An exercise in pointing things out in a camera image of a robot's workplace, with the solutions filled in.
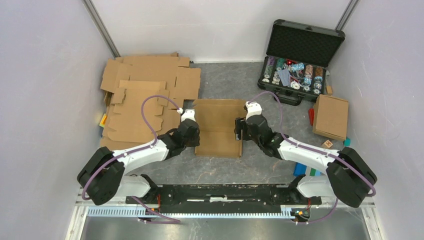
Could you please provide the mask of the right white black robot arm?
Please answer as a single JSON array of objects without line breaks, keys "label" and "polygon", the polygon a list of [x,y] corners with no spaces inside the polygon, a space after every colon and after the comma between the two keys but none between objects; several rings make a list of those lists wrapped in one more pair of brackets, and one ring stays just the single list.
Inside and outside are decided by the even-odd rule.
[{"label": "right white black robot arm", "polygon": [[320,176],[299,176],[291,184],[289,199],[302,204],[308,198],[335,197],[352,208],[376,195],[376,174],[356,150],[325,149],[273,131],[263,115],[235,119],[236,140],[253,141],[269,157],[293,161],[321,172]]}]

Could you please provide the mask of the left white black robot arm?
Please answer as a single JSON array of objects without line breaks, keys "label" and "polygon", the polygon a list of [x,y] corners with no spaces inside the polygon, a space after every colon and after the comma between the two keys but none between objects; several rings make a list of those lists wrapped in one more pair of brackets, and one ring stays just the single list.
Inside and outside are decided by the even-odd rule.
[{"label": "left white black robot arm", "polygon": [[153,141],[124,150],[98,148],[77,175],[83,200],[100,206],[115,196],[139,197],[145,204],[153,203],[157,190],[144,176],[127,174],[145,165],[178,156],[187,147],[200,144],[200,128],[192,119],[183,120],[178,128],[159,135]]}]

